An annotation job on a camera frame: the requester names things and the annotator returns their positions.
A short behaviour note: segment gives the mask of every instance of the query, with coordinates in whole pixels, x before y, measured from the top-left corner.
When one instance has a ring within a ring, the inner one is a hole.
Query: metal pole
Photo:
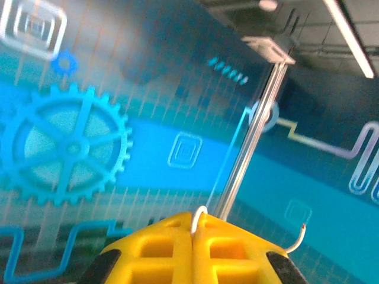
[[[266,123],[266,118],[268,117],[271,106],[278,94],[285,72],[287,71],[287,67],[288,66],[285,63],[276,63],[271,72],[265,91],[260,99],[258,109],[256,110],[254,118],[243,141],[241,150],[237,156],[236,163],[233,166],[233,170],[229,176],[229,180],[226,183],[224,192],[219,200],[219,203],[217,204],[214,215],[221,220],[226,221],[229,212],[232,209],[239,187],[241,186],[243,176],[246,173],[246,169],[249,166],[253,152],[258,144],[258,140]]]

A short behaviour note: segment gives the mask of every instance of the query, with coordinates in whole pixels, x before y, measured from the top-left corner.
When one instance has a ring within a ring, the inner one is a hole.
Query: yellow robot
[[[307,284],[284,250],[207,214],[204,206],[107,246],[78,284]]]

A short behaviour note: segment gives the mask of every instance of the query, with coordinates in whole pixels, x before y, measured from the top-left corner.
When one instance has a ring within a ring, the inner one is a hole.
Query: blue gear graphic
[[[131,128],[120,105],[108,102],[109,95],[99,98],[93,87],[82,93],[76,84],[66,92],[52,86],[48,96],[33,92],[31,103],[17,110],[3,132],[7,189],[20,188],[24,199],[35,195],[40,205],[51,200],[59,206],[91,199],[114,183],[130,158]]]
[[[62,59],[66,59],[68,61],[69,66],[67,68],[61,67],[60,61]],[[78,61],[76,60],[75,56],[68,50],[60,52],[51,64],[54,72],[61,76],[70,76],[74,74],[78,69]]]

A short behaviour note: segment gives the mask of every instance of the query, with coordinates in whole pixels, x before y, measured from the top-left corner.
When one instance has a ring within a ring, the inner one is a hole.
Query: circuit line graphic
[[[374,150],[374,147],[377,141],[379,140],[379,122],[369,121],[363,126],[352,150],[336,147],[336,146],[324,143],[320,140],[316,140],[316,139],[295,133],[297,122],[279,118],[277,120],[277,124],[284,127],[288,127],[290,129],[290,132],[288,133],[288,136],[287,136],[288,139],[294,140],[301,144],[308,145],[310,147],[334,154],[335,156],[348,159],[348,160],[355,158],[359,154],[359,152],[361,151],[363,147],[365,139],[369,136],[370,131],[372,131],[371,137],[368,140],[366,148],[364,149],[362,156],[351,176],[351,179],[349,182],[349,190],[353,194],[362,195],[370,187],[370,184],[374,178],[374,175],[379,167],[379,151],[377,151],[377,153],[375,154],[374,159],[371,162],[362,182],[358,183],[358,180],[361,177],[366,164],[368,163],[368,160]],[[376,204],[379,204],[379,186],[378,185],[379,185],[379,178],[376,181],[371,191],[371,199]]]
[[[76,236],[80,231],[94,230],[99,228],[107,228],[107,237],[125,237],[132,233],[130,228],[116,228],[117,220],[105,221],[88,221],[76,224],[70,231],[67,239],[65,251],[63,252],[62,259],[59,267],[44,271],[33,272],[27,275],[16,276],[14,275],[18,258],[21,253],[21,248],[24,241],[24,231],[21,227],[2,227],[0,228],[0,235],[13,237],[11,253],[9,255],[8,263],[5,268],[4,282],[5,283],[30,283],[46,279],[51,279],[60,276],[67,268],[71,252],[75,245]]]

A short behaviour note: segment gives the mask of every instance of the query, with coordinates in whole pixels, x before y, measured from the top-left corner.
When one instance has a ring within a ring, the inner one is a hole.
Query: blue zigzag line
[[[93,230],[98,228],[108,228],[107,237],[125,237],[132,233],[130,228],[116,228],[116,220],[106,221],[88,221],[76,224],[69,234],[66,248],[62,256],[62,260],[58,268],[49,269],[45,271],[32,272],[27,275],[15,276],[15,269],[18,258],[20,256],[21,248],[24,241],[24,231],[20,227],[3,227],[0,228],[0,235],[13,236],[13,243],[11,253],[9,255],[7,267],[4,273],[5,283],[30,283],[50,279],[62,275],[66,270],[71,256],[72,249],[75,245],[75,239],[78,232],[85,230]]]

